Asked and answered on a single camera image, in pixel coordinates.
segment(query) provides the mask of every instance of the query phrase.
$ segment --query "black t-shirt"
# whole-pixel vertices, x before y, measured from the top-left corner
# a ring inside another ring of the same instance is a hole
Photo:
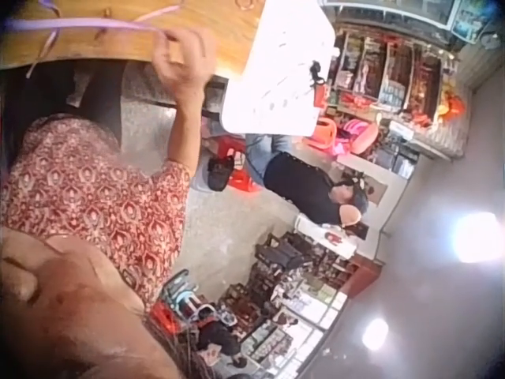
[[[236,336],[220,321],[211,321],[200,328],[196,348],[201,351],[213,343],[221,347],[221,354],[232,357],[241,352],[240,343]]]
[[[288,152],[279,153],[270,161],[264,175],[270,191],[292,202],[300,212],[319,225],[340,224],[340,205],[330,199],[335,184],[318,167],[311,166]]]

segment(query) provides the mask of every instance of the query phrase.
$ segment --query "hand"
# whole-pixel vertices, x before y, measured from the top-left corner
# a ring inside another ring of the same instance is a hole
[[[174,62],[170,44],[179,42],[183,63]],[[204,87],[215,72],[216,43],[208,31],[174,28],[156,36],[152,64],[177,105],[203,102]]]

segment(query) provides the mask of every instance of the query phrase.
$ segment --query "glass cabinet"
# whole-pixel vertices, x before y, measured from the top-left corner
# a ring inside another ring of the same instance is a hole
[[[365,8],[411,17],[437,28],[451,29],[461,0],[326,0],[327,6]]]

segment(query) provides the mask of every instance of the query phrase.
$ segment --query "light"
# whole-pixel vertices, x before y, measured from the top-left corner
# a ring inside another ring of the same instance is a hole
[[[386,341],[389,326],[382,318],[376,318],[366,327],[361,342],[371,351],[379,350]]]
[[[452,244],[461,262],[492,261],[503,256],[505,234],[494,214],[474,213],[456,223]]]

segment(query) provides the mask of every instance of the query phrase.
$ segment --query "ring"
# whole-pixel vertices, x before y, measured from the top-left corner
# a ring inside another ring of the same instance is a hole
[[[251,10],[254,8],[254,0],[235,0],[235,4],[240,10]]]

